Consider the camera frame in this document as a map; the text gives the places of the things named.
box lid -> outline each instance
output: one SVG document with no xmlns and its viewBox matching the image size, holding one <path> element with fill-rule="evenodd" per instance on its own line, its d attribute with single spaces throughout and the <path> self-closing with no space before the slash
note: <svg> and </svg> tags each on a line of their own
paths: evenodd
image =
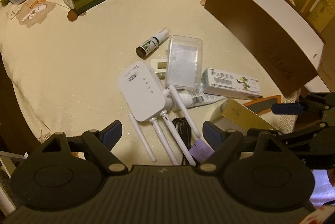
<svg viewBox="0 0 335 224">
<path fill-rule="evenodd" d="M 288 0 L 207 0 L 284 95 L 318 75 L 323 39 Z"/>
</svg>

cream tube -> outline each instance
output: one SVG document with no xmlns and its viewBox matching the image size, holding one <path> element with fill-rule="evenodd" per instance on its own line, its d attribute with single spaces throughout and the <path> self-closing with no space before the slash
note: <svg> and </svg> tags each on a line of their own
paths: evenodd
<svg viewBox="0 0 335 224">
<path fill-rule="evenodd" d="M 205 94 L 202 91 L 202 88 L 196 89 L 194 91 L 183 90 L 179 92 L 178 94 L 180 95 L 186 108 L 207 105 L 207 104 L 211 104 L 211 103 L 217 102 L 222 99 L 226 99 L 225 96 Z M 174 101 L 172 110 L 177 111 L 179 109 L 180 109 L 179 106 Z"/>
</svg>

purple paper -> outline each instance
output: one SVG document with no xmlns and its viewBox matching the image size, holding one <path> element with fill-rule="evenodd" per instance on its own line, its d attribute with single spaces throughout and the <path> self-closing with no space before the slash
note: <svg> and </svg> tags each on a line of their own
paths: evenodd
<svg viewBox="0 0 335 224">
<path fill-rule="evenodd" d="M 209 147 L 201 139 L 195 141 L 189 151 L 192 157 L 196 159 L 200 164 L 202 164 L 209 156 L 214 153 L 214 150 L 212 150 L 212 148 Z"/>
</svg>

ribbed black surface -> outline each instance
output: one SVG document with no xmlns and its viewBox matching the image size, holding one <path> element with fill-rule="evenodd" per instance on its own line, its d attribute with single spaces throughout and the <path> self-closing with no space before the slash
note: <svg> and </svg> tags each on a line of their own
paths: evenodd
<svg viewBox="0 0 335 224">
<path fill-rule="evenodd" d="M 237 203 L 215 177 L 186 166 L 135 166 L 90 201 L 60 212 L 18 208 L 4 224 L 296 224 L 309 212 L 264 213 Z"/>
</svg>

clear plastic case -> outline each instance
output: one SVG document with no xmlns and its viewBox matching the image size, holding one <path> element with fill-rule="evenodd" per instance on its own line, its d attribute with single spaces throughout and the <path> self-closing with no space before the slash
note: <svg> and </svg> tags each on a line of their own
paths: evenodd
<svg viewBox="0 0 335 224">
<path fill-rule="evenodd" d="M 194 90 L 201 83 L 202 40 L 173 35 L 170 38 L 165 85 Z"/>
</svg>

